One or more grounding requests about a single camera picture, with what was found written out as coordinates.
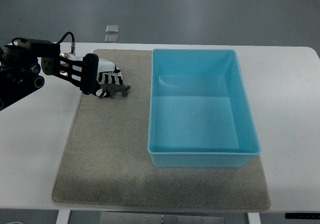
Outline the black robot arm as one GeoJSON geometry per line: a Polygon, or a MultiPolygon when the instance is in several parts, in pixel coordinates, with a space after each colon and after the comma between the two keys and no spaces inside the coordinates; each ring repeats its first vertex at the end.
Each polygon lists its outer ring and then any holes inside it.
{"type": "Polygon", "coordinates": [[[86,54],[80,60],[64,58],[60,46],[67,36],[71,36],[70,53],[74,54],[75,38],[72,32],[66,32],[57,43],[18,37],[1,48],[2,110],[42,88],[45,79],[41,72],[72,83],[86,95],[95,94],[100,89],[97,82],[98,56],[86,54]]]}

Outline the black white robotic hand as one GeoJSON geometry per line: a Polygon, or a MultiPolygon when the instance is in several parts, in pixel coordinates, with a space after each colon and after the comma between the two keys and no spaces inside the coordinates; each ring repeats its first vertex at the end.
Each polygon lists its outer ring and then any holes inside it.
{"type": "Polygon", "coordinates": [[[95,95],[100,98],[107,98],[111,96],[111,92],[109,90],[105,91],[102,84],[116,85],[118,83],[118,85],[123,85],[123,76],[115,63],[100,57],[98,59],[95,95]]]}

